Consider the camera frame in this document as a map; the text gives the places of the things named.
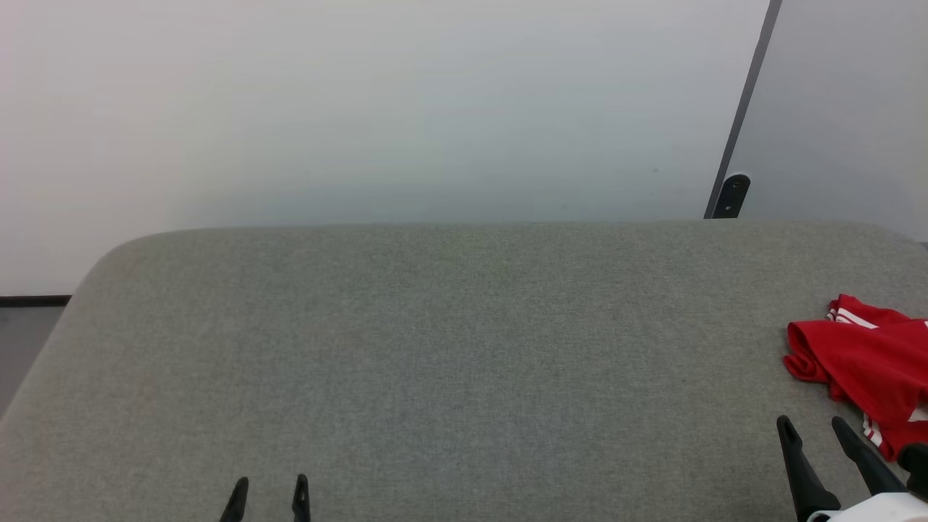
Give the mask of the black wall bracket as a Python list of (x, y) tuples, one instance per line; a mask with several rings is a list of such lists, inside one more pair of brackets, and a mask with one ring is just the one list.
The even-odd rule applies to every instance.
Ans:
[(745, 204), (747, 192), (751, 187), (751, 178), (746, 174), (730, 175), (722, 184), (713, 208), (712, 219), (734, 219), (740, 215)]

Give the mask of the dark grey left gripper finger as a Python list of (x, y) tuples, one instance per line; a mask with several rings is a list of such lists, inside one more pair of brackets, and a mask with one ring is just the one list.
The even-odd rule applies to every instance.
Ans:
[(304, 473), (297, 476), (291, 502), (293, 522), (312, 522), (308, 480)]
[(247, 506), (249, 479), (242, 476), (234, 486), (219, 522), (243, 522)]

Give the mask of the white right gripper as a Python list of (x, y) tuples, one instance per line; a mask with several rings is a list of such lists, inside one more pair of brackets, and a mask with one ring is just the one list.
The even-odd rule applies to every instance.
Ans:
[(841, 510), (803, 453), (803, 440), (788, 416), (776, 420), (776, 433), (789, 481), (797, 522), (928, 522), (928, 502), (911, 494), (880, 456), (856, 435), (842, 417), (831, 420), (833, 433), (855, 463), (871, 498)]

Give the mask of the red and white jersey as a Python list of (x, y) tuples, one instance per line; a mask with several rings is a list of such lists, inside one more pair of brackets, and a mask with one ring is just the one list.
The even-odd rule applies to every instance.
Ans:
[(788, 373), (861, 410), (863, 436), (885, 460), (928, 444), (928, 318), (840, 294), (825, 318), (790, 323), (786, 334)]

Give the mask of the dark baseboard strip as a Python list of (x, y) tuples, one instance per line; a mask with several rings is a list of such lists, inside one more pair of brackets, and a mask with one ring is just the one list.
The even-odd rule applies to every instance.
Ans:
[(0, 295), (1, 308), (66, 307), (72, 295)]

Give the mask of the grey wall panel strip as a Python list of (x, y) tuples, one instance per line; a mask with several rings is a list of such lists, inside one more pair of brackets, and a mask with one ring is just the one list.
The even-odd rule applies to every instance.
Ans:
[(768, 9), (766, 10), (765, 17), (763, 17), (763, 24), (761, 26), (755, 50), (753, 50), (751, 64), (745, 79), (745, 85), (743, 86), (742, 93), (740, 93), (738, 107), (732, 121), (732, 126), (730, 126), (728, 140), (726, 140), (722, 158), (719, 162), (719, 168), (717, 169), (715, 182), (713, 182), (712, 191), (710, 192), (710, 197), (705, 208), (705, 214), (703, 215), (703, 218), (706, 220), (718, 218), (719, 212), (717, 212), (717, 210), (719, 209), (719, 201), (722, 198), (725, 181), (728, 178), (729, 166), (730, 163), (732, 163), (734, 149), (738, 143), (740, 131), (742, 131), (742, 126), (745, 122), (747, 110), (753, 97), (753, 92), (755, 92), (755, 86), (761, 73), (763, 60), (766, 57), (766, 53), (768, 53), (769, 42), (774, 32), (776, 20), (778, 20), (780, 9), (782, 8), (782, 3), (783, 0), (768, 0)]

